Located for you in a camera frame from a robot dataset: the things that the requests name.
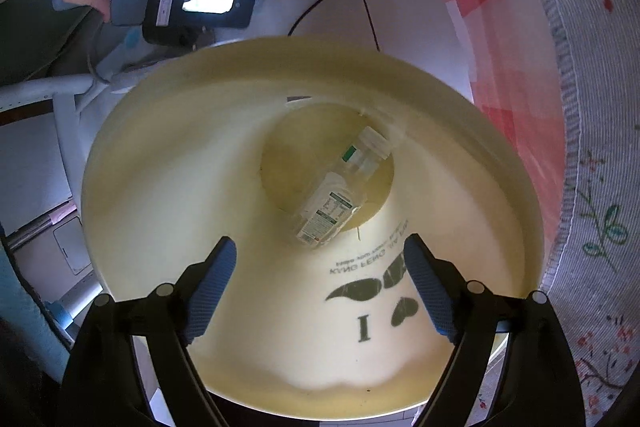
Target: green leaf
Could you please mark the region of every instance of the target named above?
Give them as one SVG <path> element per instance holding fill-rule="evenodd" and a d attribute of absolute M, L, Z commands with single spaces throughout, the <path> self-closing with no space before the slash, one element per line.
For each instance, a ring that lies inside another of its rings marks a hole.
<path fill-rule="evenodd" d="M 604 233 L 614 245 L 624 245 L 629 237 L 628 230 L 622 225 L 609 225 Z"/>
<path fill-rule="evenodd" d="M 380 290 L 382 290 L 380 279 L 360 279 L 336 288 L 325 300 L 347 297 L 352 301 L 368 301 L 378 295 Z"/>
<path fill-rule="evenodd" d="M 618 214 L 620 213 L 620 205 L 612 204 L 607 212 L 604 214 L 604 228 L 608 228 L 611 225 L 615 225 L 616 219 L 618 218 Z"/>
<path fill-rule="evenodd" d="M 409 297 L 402 297 L 391 315 L 391 325 L 397 327 L 404 322 L 405 318 L 413 317 L 417 312 L 418 302 Z"/>
<path fill-rule="evenodd" d="M 385 282 L 385 288 L 393 288 L 398 284 L 404 273 L 406 272 L 406 266 L 404 265 L 404 256 L 402 253 L 398 255 L 386 269 L 385 274 L 382 276 L 382 280 Z"/>
<path fill-rule="evenodd" d="M 600 257 L 604 255 L 602 248 L 595 243 L 585 243 L 582 245 L 582 251 L 589 257 Z"/>

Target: green fabric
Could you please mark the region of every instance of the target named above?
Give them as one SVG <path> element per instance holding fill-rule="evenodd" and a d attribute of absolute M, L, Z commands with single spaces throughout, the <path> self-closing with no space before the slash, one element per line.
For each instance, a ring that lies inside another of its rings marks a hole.
<path fill-rule="evenodd" d="M 56 12 L 51 0 L 7 0 L 0 4 L 0 86 L 24 80 L 60 52 L 86 14 L 74 8 Z"/>

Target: bottle label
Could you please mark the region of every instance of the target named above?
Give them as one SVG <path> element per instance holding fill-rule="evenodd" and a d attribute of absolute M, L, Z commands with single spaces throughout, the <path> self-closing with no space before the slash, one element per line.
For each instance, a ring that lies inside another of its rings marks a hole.
<path fill-rule="evenodd" d="M 338 191 L 328 178 L 324 179 L 310 198 L 305 208 L 305 214 L 309 213 L 310 216 L 296 236 L 303 243 L 313 247 L 327 235 L 340 229 L 348 217 L 357 210 L 349 197 Z"/>

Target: black print on bin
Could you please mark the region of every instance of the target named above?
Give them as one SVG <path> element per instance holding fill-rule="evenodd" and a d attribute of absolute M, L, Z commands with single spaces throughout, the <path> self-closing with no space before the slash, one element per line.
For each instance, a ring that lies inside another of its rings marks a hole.
<path fill-rule="evenodd" d="M 404 264 L 404 252 L 401 252 L 382 274 L 382 281 L 376 278 L 352 281 L 336 288 L 328 295 L 326 300 L 334 299 L 336 297 L 347 297 L 353 301 L 369 301 L 378 295 L 382 291 L 382 288 L 389 289 L 397 285 L 402 280 L 405 273 L 406 266 Z M 391 316 L 391 325 L 394 328 L 398 327 L 405 319 L 417 314 L 418 308 L 418 301 L 415 299 L 410 297 L 401 297 Z M 367 322 L 368 318 L 369 315 L 362 315 L 358 317 L 358 323 L 360 325 L 359 342 L 371 340 L 371 337 L 369 336 L 369 325 Z"/>

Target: clear plastic bottle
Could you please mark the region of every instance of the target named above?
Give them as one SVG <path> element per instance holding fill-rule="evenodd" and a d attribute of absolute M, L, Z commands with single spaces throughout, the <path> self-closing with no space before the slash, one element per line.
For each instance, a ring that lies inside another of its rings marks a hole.
<path fill-rule="evenodd" d="M 366 201 L 365 183 L 390 154 L 388 140 L 365 127 L 296 214 L 296 239 L 315 248 L 335 237 Z"/>

